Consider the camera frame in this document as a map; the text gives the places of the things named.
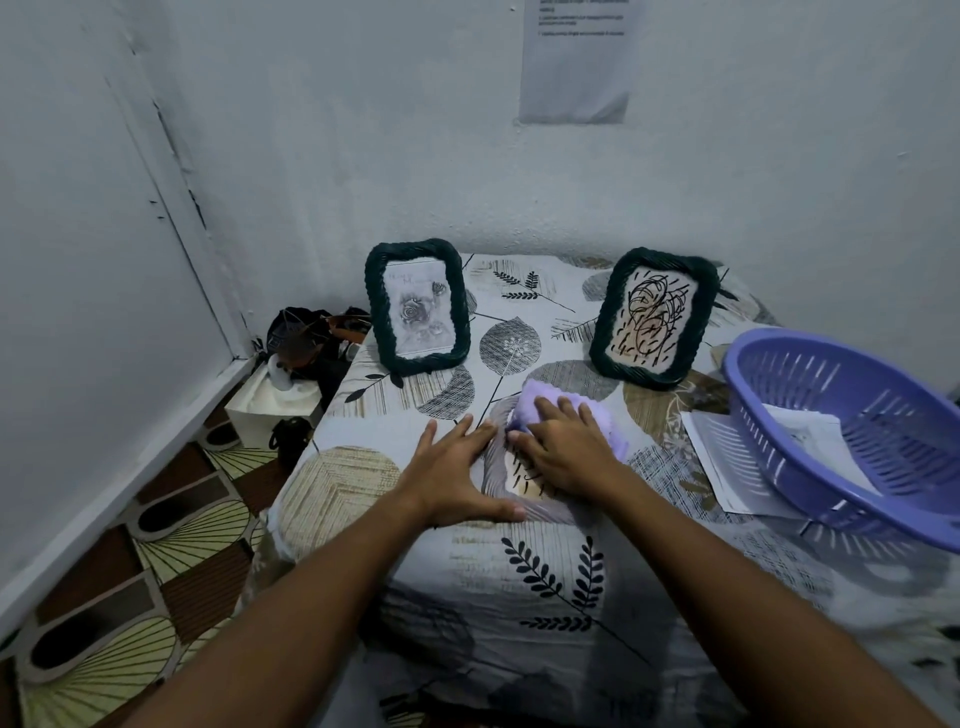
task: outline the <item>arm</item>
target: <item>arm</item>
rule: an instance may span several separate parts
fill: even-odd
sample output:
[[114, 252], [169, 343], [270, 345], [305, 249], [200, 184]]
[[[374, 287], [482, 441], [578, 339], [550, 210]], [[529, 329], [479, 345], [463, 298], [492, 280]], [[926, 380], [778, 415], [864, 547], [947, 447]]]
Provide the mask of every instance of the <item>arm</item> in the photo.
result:
[[[522, 521], [509, 500], [482, 496], [470, 463], [496, 432], [466, 435], [467, 415], [436, 445], [433, 420], [396, 487], [305, 559], [161, 688], [128, 728], [305, 725], [336, 677], [381, 580], [431, 525]], [[324, 585], [335, 584], [330, 590]]]
[[537, 406], [536, 437], [513, 441], [553, 485], [620, 527], [752, 713], [811, 728], [942, 725], [846, 632], [617, 462], [589, 408]]

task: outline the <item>forearm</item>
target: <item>forearm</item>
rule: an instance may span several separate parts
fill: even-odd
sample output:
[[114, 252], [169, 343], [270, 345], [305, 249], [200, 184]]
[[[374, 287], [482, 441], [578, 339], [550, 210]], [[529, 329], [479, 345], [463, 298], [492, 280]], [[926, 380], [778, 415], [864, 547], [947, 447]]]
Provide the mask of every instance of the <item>forearm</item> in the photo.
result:
[[941, 725], [843, 630], [628, 468], [595, 492], [752, 712], [818, 728]]
[[378, 584], [422, 527], [415, 504], [382, 497], [259, 597], [128, 725], [300, 728], [336, 676]]

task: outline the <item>white door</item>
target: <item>white door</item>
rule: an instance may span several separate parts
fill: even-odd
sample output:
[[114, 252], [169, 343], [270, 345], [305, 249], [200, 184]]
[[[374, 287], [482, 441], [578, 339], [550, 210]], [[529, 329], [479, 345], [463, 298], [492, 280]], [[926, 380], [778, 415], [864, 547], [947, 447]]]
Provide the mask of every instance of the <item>white door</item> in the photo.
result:
[[0, 593], [233, 359], [102, 58], [0, 6]]

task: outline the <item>wall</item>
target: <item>wall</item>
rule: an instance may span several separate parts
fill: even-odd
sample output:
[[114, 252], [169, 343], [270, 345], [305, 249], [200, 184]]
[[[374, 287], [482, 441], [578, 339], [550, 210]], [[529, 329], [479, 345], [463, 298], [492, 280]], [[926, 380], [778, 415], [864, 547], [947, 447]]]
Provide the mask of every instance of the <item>wall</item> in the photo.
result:
[[521, 128], [520, 0], [125, 0], [248, 323], [383, 240], [722, 258], [788, 325], [960, 376], [960, 5], [648, 0], [626, 123]]
[[233, 359], [81, 4], [0, 9], [0, 634]]

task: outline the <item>basket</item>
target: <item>basket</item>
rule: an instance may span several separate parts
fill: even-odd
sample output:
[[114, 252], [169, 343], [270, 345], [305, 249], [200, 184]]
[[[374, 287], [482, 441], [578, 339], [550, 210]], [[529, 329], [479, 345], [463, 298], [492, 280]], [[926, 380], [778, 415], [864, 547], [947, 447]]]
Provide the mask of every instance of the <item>basket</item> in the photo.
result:
[[[896, 367], [821, 336], [759, 328], [724, 358], [731, 416], [774, 487], [813, 521], [960, 553], [960, 409]], [[810, 457], [763, 404], [836, 416], [880, 496]]]

